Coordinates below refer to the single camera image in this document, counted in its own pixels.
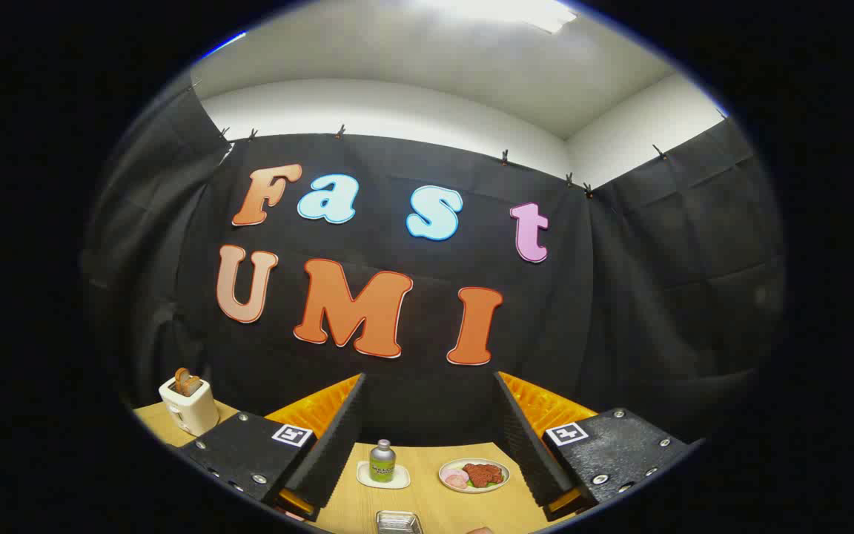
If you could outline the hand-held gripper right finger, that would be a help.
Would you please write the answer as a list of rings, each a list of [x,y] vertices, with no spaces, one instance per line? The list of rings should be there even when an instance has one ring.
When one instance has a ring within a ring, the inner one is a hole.
[[[633,410],[594,412],[509,373],[495,372],[494,384],[496,443],[549,521],[618,500],[701,445]]]

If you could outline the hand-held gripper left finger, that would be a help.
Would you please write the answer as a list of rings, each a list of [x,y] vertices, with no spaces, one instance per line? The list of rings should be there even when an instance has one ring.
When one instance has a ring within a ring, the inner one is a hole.
[[[231,490],[315,521],[359,439],[365,373],[259,417],[235,413],[173,450]]]

